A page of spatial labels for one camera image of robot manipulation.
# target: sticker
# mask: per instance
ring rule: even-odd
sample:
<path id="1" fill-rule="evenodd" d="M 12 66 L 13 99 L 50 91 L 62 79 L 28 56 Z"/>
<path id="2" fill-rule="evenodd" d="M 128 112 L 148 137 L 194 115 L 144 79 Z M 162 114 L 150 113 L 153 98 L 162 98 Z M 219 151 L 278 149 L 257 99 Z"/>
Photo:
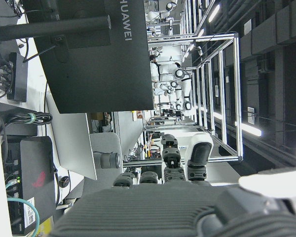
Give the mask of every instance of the sticker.
<path id="1" fill-rule="evenodd" d="M 29 199 L 28 202 L 31 203 L 33 206 L 35 206 L 34 197 Z M 25 225 L 25 228 L 27 228 L 27 226 L 29 226 L 35 221 L 35 213 L 33 209 L 31 209 L 26 204 L 24 204 L 23 206 L 24 206 L 24 225 Z"/>

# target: metal frame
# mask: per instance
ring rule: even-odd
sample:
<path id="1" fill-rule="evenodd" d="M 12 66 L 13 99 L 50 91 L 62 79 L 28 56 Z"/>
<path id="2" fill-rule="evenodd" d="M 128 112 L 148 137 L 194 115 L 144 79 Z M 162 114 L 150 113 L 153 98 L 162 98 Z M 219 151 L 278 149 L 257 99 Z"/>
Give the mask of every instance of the metal frame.
<path id="1" fill-rule="evenodd" d="M 238 34 L 221 34 L 213 36 L 195 36 L 195 35 L 183 35 L 183 36 L 170 36 L 163 39 L 151 39 L 148 41 L 149 46 L 164 46 L 164 45 L 185 45 L 189 46 L 193 42 L 204 41 L 218 41 L 224 40 L 224 42 L 218 46 L 210 55 L 202 60 L 197 67 L 186 68 L 188 72 L 193 72 L 192 83 L 192 103 L 193 106 L 198 108 L 198 119 L 194 118 L 192 123 L 182 124 L 167 124 L 167 125 L 147 125 L 146 131 L 160 131 L 170 129 L 188 129 L 188 128 L 200 128 L 201 130 L 208 132 L 213 140 L 218 142 L 226 151 L 230 153 L 229 156 L 221 158 L 210 158 L 209 162 L 221 162 L 221 161 L 233 161 L 242 160 L 243 156 L 243 143 L 242 143 L 242 130 L 241 130 L 241 95 L 240 95 L 240 60 L 239 60 L 239 38 Z M 225 91 L 224 91 L 224 60 L 223 51 L 230 45 L 233 45 L 234 52 L 234 85 L 235 85 L 235 111 L 237 126 L 236 138 L 237 148 L 236 150 L 227 144 L 227 128 L 226 128 L 226 112 L 225 112 Z M 215 118 L 214 118 L 214 100 L 213 100 L 213 78 L 212 78 L 212 60 L 215 56 L 219 59 L 219 77 L 220 77 L 220 100 L 221 100 L 221 114 L 222 120 L 216 121 L 222 125 L 222 139 L 220 140 L 215 136 Z M 208 78 L 205 78 L 205 70 L 207 68 Z M 207 101 L 206 93 L 209 95 L 209 101 Z M 210 129 L 208 128 L 207 110 L 210 113 Z"/>
<path id="2" fill-rule="evenodd" d="M 194 115 L 194 122 L 182 123 L 182 124 L 162 124 L 162 125 L 145 125 L 145 131 L 160 131 L 171 129 L 188 129 L 199 128 L 205 132 L 208 132 L 213 140 L 219 143 L 226 151 L 230 153 L 229 156 L 221 158 L 210 158 L 210 162 L 232 161 L 242 160 L 243 157 L 243 142 L 242 142 L 242 129 L 241 129 L 241 95 L 240 95 L 240 60 L 239 60 L 239 38 L 238 34 L 218 34 L 213 36 L 199 36 L 202 26 L 205 23 L 211 9 L 215 4 L 215 0 L 206 0 L 203 7 L 206 8 L 204 14 L 199 14 L 199 18 L 196 19 L 196 12 L 201 12 L 200 5 L 202 1 L 193 1 L 192 5 L 188 1 L 184 6 L 184 13 L 180 20 L 180 32 L 181 35 L 162 36 L 148 38 L 149 47 L 160 46 L 181 46 L 183 52 L 194 42 L 207 42 L 223 40 L 223 43 L 218 46 L 210 55 L 202 60 L 197 67 L 189 67 L 186 70 L 192 72 L 192 90 L 193 92 L 191 102 L 193 106 L 198 108 L 198 119 L 196 114 Z M 234 86 L 235 86 L 235 111 L 236 111 L 236 150 L 227 144 L 227 128 L 226 128 L 226 112 L 225 112 L 225 91 L 224 91 L 224 60 L 223 51 L 230 45 L 233 45 L 234 52 Z M 219 77 L 220 77 L 220 100 L 221 100 L 221 115 L 222 120 L 214 117 L 214 98 L 213 98 L 213 75 L 212 75 L 212 59 L 218 56 L 219 59 Z M 208 117 L 210 114 L 210 127 L 208 128 Z M 222 139 L 215 136 L 215 122 L 221 124 Z"/>

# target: monitor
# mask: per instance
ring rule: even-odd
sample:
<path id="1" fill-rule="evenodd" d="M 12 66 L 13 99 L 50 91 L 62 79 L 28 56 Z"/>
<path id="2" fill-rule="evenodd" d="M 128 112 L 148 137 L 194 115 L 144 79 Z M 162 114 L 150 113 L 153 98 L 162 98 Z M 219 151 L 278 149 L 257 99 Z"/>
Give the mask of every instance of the monitor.
<path id="1" fill-rule="evenodd" d="M 109 16 L 110 28 L 35 37 L 58 111 L 152 110 L 144 1 L 23 0 L 29 24 Z"/>
<path id="2" fill-rule="evenodd" d="M 52 94 L 47 93 L 46 99 L 48 111 L 53 115 L 51 123 L 60 165 L 96 180 L 87 114 L 61 114 Z"/>

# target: blue cable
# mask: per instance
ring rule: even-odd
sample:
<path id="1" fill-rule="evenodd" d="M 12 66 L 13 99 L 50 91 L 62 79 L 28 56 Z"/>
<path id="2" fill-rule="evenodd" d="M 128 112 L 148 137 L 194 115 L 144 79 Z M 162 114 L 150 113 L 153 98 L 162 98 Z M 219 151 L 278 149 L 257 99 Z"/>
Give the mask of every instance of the blue cable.
<path id="1" fill-rule="evenodd" d="M 21 203 L 29 206 L 31 209 L 33 209 L 33 211 L 35 213 L 36 225 L 35 225 L 35 231 L 32 234 L 32 237 L 35 237 L 36 234 L 38 233 L 38 228 L 39 228 L 39 214 L 38 214 L 37 209 L 30 202 L 28 202 L 28 201 L 26 201 L 24 199 L 16 198 L 16 197 L 8 197 L 7 199 L 8 199 L 8 201 L 18 201 L 18 202 L 21 202 Z"/>

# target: cable tie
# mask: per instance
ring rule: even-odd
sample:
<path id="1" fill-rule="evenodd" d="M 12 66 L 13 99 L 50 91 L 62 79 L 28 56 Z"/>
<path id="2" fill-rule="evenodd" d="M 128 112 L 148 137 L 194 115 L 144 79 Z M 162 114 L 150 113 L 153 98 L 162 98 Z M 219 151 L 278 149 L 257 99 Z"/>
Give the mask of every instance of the cable tie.
<path id="1" fill-rule="evenodd" d="M 29 116 L 31 116 L 31 121 L 26 122 L 27 124 L 33 123 L 36 120 L 36 115 L 33 113 L 28 113 Z"/>

